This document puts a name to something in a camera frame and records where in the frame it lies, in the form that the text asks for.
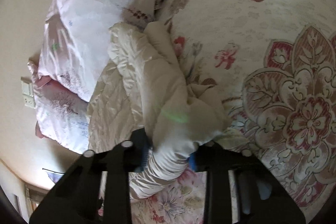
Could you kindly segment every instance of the electrical outlet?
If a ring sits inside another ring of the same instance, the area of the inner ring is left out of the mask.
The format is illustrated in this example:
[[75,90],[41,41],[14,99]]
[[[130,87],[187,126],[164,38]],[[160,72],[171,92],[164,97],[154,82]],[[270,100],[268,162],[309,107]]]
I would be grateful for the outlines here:
[[31,97],[29,95],[25,95],[23,94],[23,100],[25,102],[25,106],[31,107],[31,108],[35,108],[35,100],[34,97]]

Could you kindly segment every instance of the light switch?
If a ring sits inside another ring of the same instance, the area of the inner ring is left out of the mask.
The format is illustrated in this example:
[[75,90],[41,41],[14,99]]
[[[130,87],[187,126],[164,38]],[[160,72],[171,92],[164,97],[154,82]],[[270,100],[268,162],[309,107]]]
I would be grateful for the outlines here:
[[28,82],[27,80],[21,78],[21,88],[22,88],[22,94],[28,96],[34,96],[33,85],[31,82]]

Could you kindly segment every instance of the wall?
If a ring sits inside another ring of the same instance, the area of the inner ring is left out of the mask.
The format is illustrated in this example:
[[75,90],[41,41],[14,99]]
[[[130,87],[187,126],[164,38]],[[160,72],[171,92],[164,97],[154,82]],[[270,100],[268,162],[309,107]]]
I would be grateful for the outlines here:
[[28,210],[26,206],[26,186],[25,183],[15,176],[6,165],[0,160],[0,185],[9,201],[16,208],[16,198],[18,197],[21,216],[28,222]]
[[0,159],[21,179],[40,188],[53,183],[42,170],[64,172],[77,154],[35,136],[35,110],[25,107],[20,77],[27,61],[38,60],[44,18],[52,0],[0,0]]

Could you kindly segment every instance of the white comforter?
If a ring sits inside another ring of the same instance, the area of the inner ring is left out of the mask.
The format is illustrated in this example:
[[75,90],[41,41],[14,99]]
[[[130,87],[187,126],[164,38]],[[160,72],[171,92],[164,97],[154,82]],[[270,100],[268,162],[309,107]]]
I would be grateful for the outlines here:
[[150,23],[144,33],[117,23],[110,32],[110,62],[88,107],[89,148],[110,150],[145,127],[153,154],[130,190],[131,198],[146,198],[181,175],[190,154],[230,122],[215,87],[186,84],[162,23]]

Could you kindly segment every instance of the pink pillow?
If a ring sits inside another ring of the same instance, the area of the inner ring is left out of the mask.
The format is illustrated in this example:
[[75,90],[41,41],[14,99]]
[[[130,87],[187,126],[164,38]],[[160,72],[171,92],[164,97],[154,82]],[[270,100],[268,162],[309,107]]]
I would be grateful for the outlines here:
[[88,148],[87,102],[50,76],[37,76],[38,67],[29,60],[28,69],[34,88],[39,132],[77,153]]
[[46,136],[44,136],[41,132],[41,129],[39,127],[39,123],[36,122],[36,125],[35,125],[35,136],[42,139],[42,138],[47,138]]

